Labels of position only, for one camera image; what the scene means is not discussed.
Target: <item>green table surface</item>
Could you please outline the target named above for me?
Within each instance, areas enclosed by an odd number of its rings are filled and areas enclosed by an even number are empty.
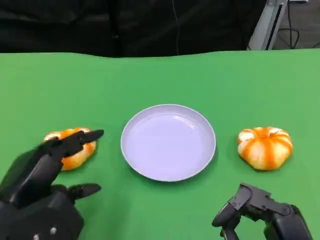
[[[97,154],[56,183],[96,182],[79,200],[81,240],[219,240],[211,222],[247,182],[297,205],[320,239],[320,51],[216,52],[164,58],[1,54],[0,177],[20,153],[51,131],[104,129]],[[217,152],[199,175],[176,183],[149,180],[125,162],[120,137],[138,111],[181,104],[214,128]],[[244,128],[289,132],[294,150],[279,170],[255,171],[237,152]],[[243,218],[240,239],[263,240],[263,222]]]

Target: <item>small pumpkin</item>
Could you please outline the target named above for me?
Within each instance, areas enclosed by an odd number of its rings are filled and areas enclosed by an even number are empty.
[[[64,131],[53,131],[44,137],[44,141],[48,141],[52,138],[64,139],[72,134],[79,131],[88,133],[88,128],[77,127],[75,129],[67,129]],[[83,145],[83,150],[69,157],[62,159],[63,167],[62,170],[73,170],[80,167],[96,150],[96,142],[89,142]]]
[[[238,135],[238,153],[253,168],[275,170],[291,155],[289,134],[276,127],[244,129]]]

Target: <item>black curtain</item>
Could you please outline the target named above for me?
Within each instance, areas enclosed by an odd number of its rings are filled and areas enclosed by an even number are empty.
[[[266,0],[0,0],[0,52],[149,57],[245,50]]]

